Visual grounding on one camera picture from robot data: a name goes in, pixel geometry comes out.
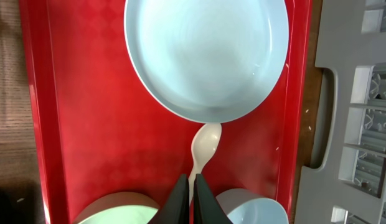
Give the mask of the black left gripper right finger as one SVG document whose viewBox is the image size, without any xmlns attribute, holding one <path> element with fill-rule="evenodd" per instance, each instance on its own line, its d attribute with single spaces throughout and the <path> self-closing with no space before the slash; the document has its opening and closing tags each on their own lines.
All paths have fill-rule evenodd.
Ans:
<svg viewBox="0 0 386 224">
<path fill-rule="evenodd" d="M 232 224 L 202 174 L 195 177 L 193 206 L 194 224 Z"/>
</svg>

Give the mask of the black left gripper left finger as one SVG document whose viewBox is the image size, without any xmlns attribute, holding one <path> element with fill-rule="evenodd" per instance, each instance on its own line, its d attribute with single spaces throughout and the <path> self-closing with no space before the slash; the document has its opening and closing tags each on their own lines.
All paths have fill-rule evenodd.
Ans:
<svg viewBox="0 0 386 224">
<path fill-rule="evenodd" d="M 169 194 L 166 203 L 148 224 L 189 224 L 189 182 L 182 174 Z"/>
</svg>

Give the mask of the blue plastic bowl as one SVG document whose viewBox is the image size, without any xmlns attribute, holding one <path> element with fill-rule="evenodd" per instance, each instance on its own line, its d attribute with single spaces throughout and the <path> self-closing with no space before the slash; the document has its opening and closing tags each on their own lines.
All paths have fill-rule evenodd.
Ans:
<svg viewBox="0 0 386 224">
<path fill-rule="evenodd" d="M 230 189 L 216 199 L 233 224 L 288 224 L 283 206 L 272 198 L 247 189 Z"/>
</svg>

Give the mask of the green plastic bowl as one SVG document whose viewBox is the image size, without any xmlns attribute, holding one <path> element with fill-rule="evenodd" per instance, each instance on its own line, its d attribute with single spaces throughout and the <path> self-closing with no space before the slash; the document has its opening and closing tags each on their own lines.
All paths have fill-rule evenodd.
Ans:
<svg viewBox="0 0 386 224">
<path fill-rule="evenodd" d="M 144 194 L 117 192 L 89 204 L 73 223 L 148 223 L 159 208 L 153 199 Z"/>
</svg>

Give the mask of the grey dishwasher rack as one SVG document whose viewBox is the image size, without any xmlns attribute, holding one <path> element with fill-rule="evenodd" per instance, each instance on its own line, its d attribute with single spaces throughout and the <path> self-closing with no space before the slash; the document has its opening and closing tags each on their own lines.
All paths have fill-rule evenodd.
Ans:
<svg viewBox="0 0 386 224">
<path fill-rule="evenodd" d="M 324 1 L 317 140 L 296 223 L 386 223 L 386 1 Z"/>
</svg>

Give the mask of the white plastic spoon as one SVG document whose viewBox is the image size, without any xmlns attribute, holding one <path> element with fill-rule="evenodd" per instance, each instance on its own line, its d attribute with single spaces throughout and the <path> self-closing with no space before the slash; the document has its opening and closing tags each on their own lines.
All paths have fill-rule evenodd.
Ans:
<svg viewBox="0 0 386 224">
<path fill-rule="evenodd" d="M 214 156 L 220 142 L 222 125 L 220 123 L 205 124 L 195 134 L 191 144 L 193 167 L 189 175 L 189 203 L 192 202 L 194 194 L 194 181 L 205 165 Z"/>
</svg>

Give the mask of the red plastic tray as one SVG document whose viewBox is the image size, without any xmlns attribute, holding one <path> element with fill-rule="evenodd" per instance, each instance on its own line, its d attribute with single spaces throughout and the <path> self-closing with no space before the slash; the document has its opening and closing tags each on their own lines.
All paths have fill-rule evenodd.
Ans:
<svg viewBox="0 0 386 224">
<path fill-rule="evenodd" d="M 199 123 L 163 108 L 136 76 L 123 1 L 19 3 L 47 223 L 72 223 L 96 199 L 145 194 L 163 204 L 192 169 Z M 311 1 L 287 1 L 286 64 L 268 98 L 225 123 L 203 174 L 214 194 L 244 188 L 290 212 Z"/>
</svg>

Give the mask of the light blue plate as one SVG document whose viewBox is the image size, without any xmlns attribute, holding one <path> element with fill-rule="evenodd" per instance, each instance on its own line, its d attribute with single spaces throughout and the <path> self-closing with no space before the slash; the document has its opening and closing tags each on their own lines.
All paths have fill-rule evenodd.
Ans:
<svg viewBox="0 0 386 224">
<path fill-rule="evenodd" d="M 123 22 L 146 91 L 198 123 L 226 123 L 257 108 L 288 54 L 284 0 L 127 0 Z"/>
</svg>

